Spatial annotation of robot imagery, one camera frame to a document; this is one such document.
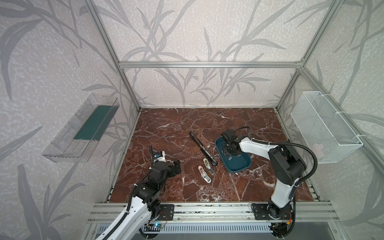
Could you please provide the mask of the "black stapler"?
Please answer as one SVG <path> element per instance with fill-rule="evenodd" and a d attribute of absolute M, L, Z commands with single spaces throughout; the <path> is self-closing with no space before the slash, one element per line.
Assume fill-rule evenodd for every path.
<path fill-rule="evenodd" d="M 217 166 L 218 162 L 214 158 L 214 156 L 206 149 L 206 147 L 201 143 L 201 141 L 196 137 L 196 135 L 193 132 L 190 132 L 190 137 L 193 139 L 193 141 L 200 147 L 201 152 L 204 154 L 204 156 L 208 159 L 209 163 L 213 166 Z"/>

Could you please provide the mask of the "beige stapler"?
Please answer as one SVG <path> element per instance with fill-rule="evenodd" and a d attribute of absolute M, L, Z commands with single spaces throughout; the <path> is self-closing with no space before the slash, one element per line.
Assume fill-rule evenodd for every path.
<path fill-rule="evenodd" d="M 205 164 L 207 170 L 209 171 L 209 173 L 210 173 L 212 176 L 214 176 L 214 175 L 215 175 L 215 172 L 214 172 L 214 170 L 212 169 L 211 164 L 210 164 L 210 162 L 208 161 L 208 159 L 207 159 L 207 158 L 204 158 L 204 159 L 203 159 L 203 162 L 204 162 L 204 164 Z"/>

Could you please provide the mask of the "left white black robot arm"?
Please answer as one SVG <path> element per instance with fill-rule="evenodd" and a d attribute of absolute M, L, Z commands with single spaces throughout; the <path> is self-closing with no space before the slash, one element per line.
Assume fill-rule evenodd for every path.
<path fill-rule="evenodd" d="M 159 196 L 167 180 L 181 173 L 181 163 L 166 162 L 165 152 L 154 152 L 151 145 L 149 151 L 151 160 L 149 172 L 134 184 L 128 204 L 97 237 L 98 240 L 131 240 L 137 232 L 140 232 L 146 240 L 153 240 L 158 236 L 144 233 L 143 227 L 162 213 Z"/>

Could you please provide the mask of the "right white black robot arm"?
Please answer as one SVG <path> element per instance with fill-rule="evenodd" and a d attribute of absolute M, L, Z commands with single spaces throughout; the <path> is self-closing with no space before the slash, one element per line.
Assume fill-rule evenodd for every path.
<path fill-rule="evenodd" d="M 253 154 L 271 162 L 277 177 L 274 192 L 269 199 L 267 211 L 272 219 L 280 219 L 289 209 L 290 202 L 294 199 L 295 191 L 299 185 L 311 177 L 318 168 L 318 158 L 308 147 L 290 142 L 266 142 L 251 137 L 252 128 L 246 136 L 238 137 L 236 132 L 247 129 L 247 126 L 236 130 L 222 132 L 224 155 L 239 156 L 242 153 Z M 307 165 L 296 148 L 308 152 L 313 158 L 311 171 L 303 176 Z"/>

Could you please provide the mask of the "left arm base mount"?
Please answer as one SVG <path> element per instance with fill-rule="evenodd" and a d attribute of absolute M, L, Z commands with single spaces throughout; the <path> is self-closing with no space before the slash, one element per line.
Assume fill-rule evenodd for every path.
<path fill-rule="evenodd" d="M 152 211 L 151 220 L 172 221 L 175 213 L 174 204 L 159 204 Z"/>

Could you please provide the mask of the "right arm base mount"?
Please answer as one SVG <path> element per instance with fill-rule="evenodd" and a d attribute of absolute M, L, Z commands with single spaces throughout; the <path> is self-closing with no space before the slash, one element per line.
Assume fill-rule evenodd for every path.
<path fill-rule="evenodd" d="M 274 204 L 251 204 L 251 210 L 255 220 L 277 220 L 288 221 L 293 218 L 293 205 L 287 204 L 283 208 L 278 208 Z"/>

